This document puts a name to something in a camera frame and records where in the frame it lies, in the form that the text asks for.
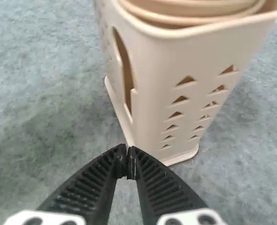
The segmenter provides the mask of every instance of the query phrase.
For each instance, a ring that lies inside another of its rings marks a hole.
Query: container base
[[[127,121],[127,114],[126,111],[123,108],[123,105],[120,101],[118,101],[115,92],[113,91],[113,88],[111,86],[111,83],[107,76],[104,79],[105,87],[107,89],[108,95],[110,97],[110,100],[112,102],[112,105],[114,107],[116,116],[119,120],[119,123],[122,127],[123,134],[125,136],[126,142],[128,146],[135,146],[133,137],[131,135],[131,127],[129,122]],[[188,159],[193,158],[199,150],[199,144],[197,144],[193,149],[189,149],[187,152],[183,152],[181,155],[171,156],[167,157],[165,159],[160,159],[160,161],[165,166],[174,165],[176,163],[180,163],[183,161],[186,161]]]
[[[187,152],[183,152],[183,154],[178,155],[178,156],[171,156],[168,158],[165,158],[163,160],[160,160],[165,166],[170,166],[170,165],[174,165],[177,163],[181,163],[183,161],[186,161],[188,159],[193,158],[199,150],[199,144],[197,144],[193,149],[190,149]]]
[[[126,138],[126,142],[128,146],[134,146],[133,137],[131,135],[131,127],[129,122],[127,121],[128,115],[126,114],[126,111],[124,110],[123,105],[120,103],[120,101],[118,101],[116,94],[107,76],[104,79],[104,83],[105,83],[105,87],[107,89],[108,95],[110,97],[111,103],[114,107],[116,116],[122,127],[122,131]]]

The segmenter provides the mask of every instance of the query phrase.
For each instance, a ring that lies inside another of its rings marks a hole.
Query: triangular cutout
[[[180,115],[183,115],[181,112],[175,112],[173,113],[172,115],[169,116],[169,119],[173,118],[173,117],[176,117],[176,116],[180,116]]]
[[[164,146],[162,146],[162,149],[165,149],[165,148],[167,148],[167,147],[170,147],[171,145],[169,145],[169,144],[165,144]]]
[[[196,131],[196,130],[202,130],[204,127],[203,126],[198,126],[198,127],[196,127],[195,129],[194,129],[194,131]]]
[[[204,116],[200,117],[199,120],[205,120],[205,119],[207,119],[207,118],[210,118],[210,116],[209,116],[209,115],[204,115]]]
[[[220,75],[233,72],[234,70],[234,65],[231,65],[230,67],[226,68],[222,73],[220,73]]]
[[[186,76],[181,82],[179,82],[176,86],[182,85],[182,84],[186,84],[189,82],[193,82],[195,81],[194,78],[192,78],[191,76]]]
[[[192,137],[190,138],[190,140],[191,140],[191,139],[198,138],[198,137],[199,137],[198,135],[194,135],[194,136],[192,136]]]
[[[207,107],[210,107],[210,106],[213,106],[213,105],[217,105],[218,103],[215,102],[215,101],[212,101],[211,103],[207,104],[204,108],[207,108]]]
[[[181,102],[181,101],[185,101],[185,100],[188,100],[188,98],[182,95],[179,98],[177,98],[172,104]]]
[[[178,126],[172,124],[172,125],[169,126],[166,130],[172,130],[172,129],[175,129],[175,128],[178,128]]]
[[[217,87],[216,89],[214,89],[211,93],[217,93],[222,90],[227,90],[227,88],[223,84]]]
[[[171,139],[171,138],[173,138],[172,135],[166,136],[166,138],[164,139],[164,141],[166,141],[166,140],[168,140],[168,139]]]

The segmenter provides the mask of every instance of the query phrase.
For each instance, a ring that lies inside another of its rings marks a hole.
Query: beige plastic container
[[[105,84],[128,144],[165,165],[193,157],[277,19],[277,0],[256,15],[178,30],[149,25],[117,0],[94,1]]]

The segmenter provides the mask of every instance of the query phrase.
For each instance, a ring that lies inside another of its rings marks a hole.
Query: gray carpet
[[[93,20],[90,0],[0,0],[0,225],[124,142]],[[171,168],[229,224],[277,224],[277,25],[199,154]],[[140,216],[120,180],[109,224]]]

